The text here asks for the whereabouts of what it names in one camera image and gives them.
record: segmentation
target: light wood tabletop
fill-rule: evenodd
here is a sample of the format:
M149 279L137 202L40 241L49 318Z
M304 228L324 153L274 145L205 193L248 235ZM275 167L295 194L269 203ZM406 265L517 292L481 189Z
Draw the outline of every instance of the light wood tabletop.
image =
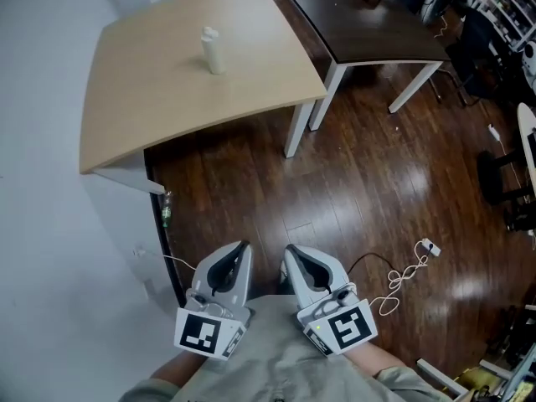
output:
M212 75L201 31L219 31ZM80 172L242 116L326 95L272 0L166 0L105 27L88 81Z

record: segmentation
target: sleeve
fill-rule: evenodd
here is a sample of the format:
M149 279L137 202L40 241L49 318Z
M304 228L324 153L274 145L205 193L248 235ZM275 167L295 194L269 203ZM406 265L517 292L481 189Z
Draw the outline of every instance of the sleeve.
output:
M408 367L394 366L380 371L376 379L406 402L450 402L446 394L434 389Z
M144 379L122 395L119 402L170 402L178 391L178 386L163 379Z

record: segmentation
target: wooden floor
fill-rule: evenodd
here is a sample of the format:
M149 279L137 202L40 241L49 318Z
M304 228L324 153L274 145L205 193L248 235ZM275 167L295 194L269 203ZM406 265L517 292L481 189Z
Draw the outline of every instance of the wooden floor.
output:
M288 0L276 2L323 78L326 51ZM408 364L423 357L456 375L482 356L499 309L521 302L536 255L526 234L506 232L503 209L486 204L478 188L476 155L501 153L487 124L509 144L515 109L491 102L462 109L455 95L438 105L424 85L389 115L387 105L419 69L349 70L320 129L305 132L292 159L282 154L292 108L180 137L149 156L155 179L174 192L172 253L195 264L249 240L258 292L274 291L289 243L316 246L347 268L374 251L403 269L416 261L417 240L435 241L441 256L406 282L399 309L376 315L377 343ZM436 78L440 90L452 90ZM178 269L189 287L192 272ZM372 300L388 293L388 270L369 257L350 278Z

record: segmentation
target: office chair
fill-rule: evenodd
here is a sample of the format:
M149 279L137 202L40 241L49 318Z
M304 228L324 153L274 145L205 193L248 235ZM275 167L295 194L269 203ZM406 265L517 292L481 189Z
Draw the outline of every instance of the office chair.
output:
M490 45L496 50L495 54L490 50ZM462 83L458 85L454 75L447 70L437 72L449 77L464 107L474 106L482 98L499 97L499 87L508 75L504 68L508 67L510 52L492 22L482 13L467 9L461 37L447 46L445 51L451 57L452 66ZM436 99L441 103L442 98L433 79L430 78L429 82ZM472 103L467 103L461 93L462 88L468 95L476 97Z

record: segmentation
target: cable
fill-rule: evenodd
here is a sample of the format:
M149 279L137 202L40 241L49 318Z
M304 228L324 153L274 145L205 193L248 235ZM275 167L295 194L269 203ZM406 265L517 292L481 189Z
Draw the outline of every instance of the cable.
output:
M446 30L446 28L448 27L448 24L446 23L446 20L445 20L445 17L443 15L441 15L441 19L443 20L443 24L444 24L444 27L439 31L439 34L436 34L434 36L434 39L436 37L441 37L443 35L443 32Z
M427 251L426 251L425 255L419 256L419 254L417 253L417 246L418 245L422 245L423 247L426 248ZM415 243L414 248L413 248L413 251L415 253L415 257L419 260L417 265L406 266L406 268L405 268L404 272L402 273L402 275L397 270L389 271L389 273L387 274L387 278L389 280L389 289L391 290L391 292L387 296L378 296L377 298L374 298L372 300L372 302L370 302L370 304L369 304L369 305L372 305L376 301L382 300L382 303L379 305L379 315L380 316L388 316L391 312L393 312L394 310L396 310L399 307L400 299L397 298L396 296L393 296L393 295L397 291L400 290L400 288L402 287L402 282L404 280L409 280L410 278L412 278L419 268L423 268L425 266L428 266L426 262L428 262L428 255L430 254L430 250L431 250L430 248L427 248L425 245L422 244L422 241L417 241ZM396 303L394 304L393 308L391 308L387 312L384 312L383 310L384 310L385 303L387 301L389 301L389 300L393 300Z
M355 262L352 264L352 266L350 266L350 269L348 270L347 274L350 274L350 272L352 272L353 268L366 256L368 255L372 255L372 256L376 256L377 258L380 258L383 262L386 262L387 265L389 265L391 267L391 270L393 271L396 271L396 272L399 272L396 268L394 268L393 264L391 264L387 259L385 259L382 255L378 255L378 253L374 253L373 251L370 251L368 253L365 253L364 255L361 255L359 256Z
M185 260L182 260L182 259L179 259L179 258L176 258L176 257L173 257L173 256L170 256L170 255L160 255L160 256L163 256L165 258L169 258L169 259L174 259L174 260L177 260L178 262L182 262L183 264L185 264L190 270L196 270L197 268L195 268L194 266L191 266L187 261Z
M143 256L143 254L145 253L144 250L141 250L139 249L138 250L138 254L139 256ZM147 253L150 253L151 255L155 255L155 256L161 256L163 258L169 258L169 259L173 259L173 260L176 260L177 262L182 262L183 264L185 264L190 270L196 270L195 267L191 266L187 261L183 260L183 259L179 259L179 258L176 258L175 256L170 256L170 255L163 255L162 253L155 253L153 251L149 251L147 250Z

